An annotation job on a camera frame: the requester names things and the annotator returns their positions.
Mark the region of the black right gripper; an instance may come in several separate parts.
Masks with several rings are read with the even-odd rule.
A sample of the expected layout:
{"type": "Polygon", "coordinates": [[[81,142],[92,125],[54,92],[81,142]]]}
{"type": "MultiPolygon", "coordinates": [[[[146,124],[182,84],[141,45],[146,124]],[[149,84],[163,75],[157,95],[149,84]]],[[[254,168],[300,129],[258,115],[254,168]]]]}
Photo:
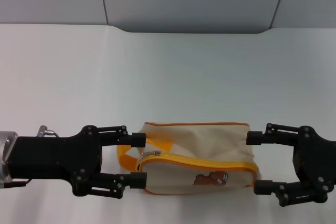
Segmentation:
{"type": "Polygon", "coordinates": [[[335,141],[320,137],[310,126],[292,127],[268,123],[265,132],[248,131],[247,145],[294,146],[293,165],[299,182],[257,180],[256,195],[271,195],[282,207],[308,202],[324,203],[335,186],[335,141]]]}

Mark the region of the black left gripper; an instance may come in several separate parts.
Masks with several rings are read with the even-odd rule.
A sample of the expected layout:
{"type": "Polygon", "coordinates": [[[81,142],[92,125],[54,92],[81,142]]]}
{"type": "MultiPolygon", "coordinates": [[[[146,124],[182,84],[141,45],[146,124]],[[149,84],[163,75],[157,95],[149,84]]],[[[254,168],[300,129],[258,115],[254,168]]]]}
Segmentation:
{"type": "Polygon", "coordinates": [[[75,196],[122,198],[126,187],[145,189],[147,173],[99,173],[101,146],[128,145],[143,148],[145,133],[128,133],[127,127],[87,125],[70,137],[17,138],[7,160],[15,179],[61,179],[75,196]]]}

